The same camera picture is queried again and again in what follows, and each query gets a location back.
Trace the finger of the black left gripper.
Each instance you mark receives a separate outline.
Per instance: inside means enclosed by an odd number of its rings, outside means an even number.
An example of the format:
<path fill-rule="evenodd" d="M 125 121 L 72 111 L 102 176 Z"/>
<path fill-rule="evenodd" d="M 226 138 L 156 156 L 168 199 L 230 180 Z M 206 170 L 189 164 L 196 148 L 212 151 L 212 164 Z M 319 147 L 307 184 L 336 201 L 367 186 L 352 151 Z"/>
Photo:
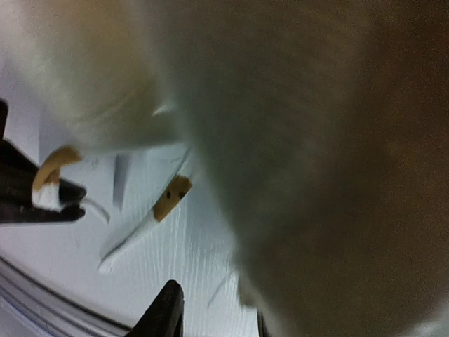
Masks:
<path fill-rule="evenodd" d="M 86 214 L 79 206 L 70 206 L 62 211 L 48 211 L 33 207 L 1 205 L 2 225 L 23 225 L 37 223 L 72 223 Z"/>
<path fill-rule="evenodd" d="M 1 201 L 32 205 L 32 182 L 37 166 L 17 147 L 3 138 L 8 104 L 1 100 Z"/>

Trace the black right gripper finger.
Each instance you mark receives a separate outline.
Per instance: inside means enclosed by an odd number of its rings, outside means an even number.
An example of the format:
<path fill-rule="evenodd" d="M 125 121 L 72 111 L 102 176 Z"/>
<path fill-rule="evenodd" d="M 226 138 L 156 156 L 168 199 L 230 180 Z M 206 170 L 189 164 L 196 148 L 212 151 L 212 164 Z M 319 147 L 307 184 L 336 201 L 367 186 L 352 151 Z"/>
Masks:
<path fill-rule="evenodd" d="M 167 281 L 129 337 L 182 337 L 184 308 L 181 285 L 173 279 Z"/>

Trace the bear print cushion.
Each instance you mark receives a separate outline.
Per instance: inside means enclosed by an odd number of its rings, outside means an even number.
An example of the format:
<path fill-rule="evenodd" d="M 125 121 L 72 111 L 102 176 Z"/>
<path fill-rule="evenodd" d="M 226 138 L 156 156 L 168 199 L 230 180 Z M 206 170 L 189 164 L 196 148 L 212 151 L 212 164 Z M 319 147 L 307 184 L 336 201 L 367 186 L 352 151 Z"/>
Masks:
<path fill-rule="evenodd" d="M 4 7 L 84 144 L 195 151 L 271 335 L 448 335 L 447 1 Z"/>

